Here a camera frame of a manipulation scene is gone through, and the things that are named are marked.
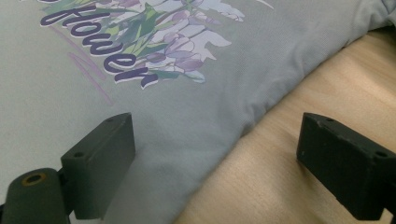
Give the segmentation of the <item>grey floral print T-shirt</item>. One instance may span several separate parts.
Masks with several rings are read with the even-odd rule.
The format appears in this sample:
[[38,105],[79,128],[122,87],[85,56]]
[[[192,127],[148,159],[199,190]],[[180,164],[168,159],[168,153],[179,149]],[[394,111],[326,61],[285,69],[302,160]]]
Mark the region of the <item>grey floral print T-shirt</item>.
[[0,0],[0,203],[106,118],[136,156],[106,224],[169,224],[236,141],[396,0]]

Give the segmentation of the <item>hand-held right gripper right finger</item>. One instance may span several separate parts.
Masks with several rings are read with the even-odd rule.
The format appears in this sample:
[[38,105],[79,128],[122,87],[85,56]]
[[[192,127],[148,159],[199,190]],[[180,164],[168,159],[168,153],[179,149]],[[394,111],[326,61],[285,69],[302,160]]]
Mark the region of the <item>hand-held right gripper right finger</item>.
[[297,159],[357,220],[396,220],[396,153],[335,119],[303,114]]

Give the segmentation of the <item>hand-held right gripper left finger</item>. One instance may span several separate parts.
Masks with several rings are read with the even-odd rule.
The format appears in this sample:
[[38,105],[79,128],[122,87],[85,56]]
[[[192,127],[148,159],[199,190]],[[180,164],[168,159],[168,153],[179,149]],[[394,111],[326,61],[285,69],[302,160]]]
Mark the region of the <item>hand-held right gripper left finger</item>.
[[66,207],[78,219],[102,218],[135,155],[132,115],[105,119],[61,157]]

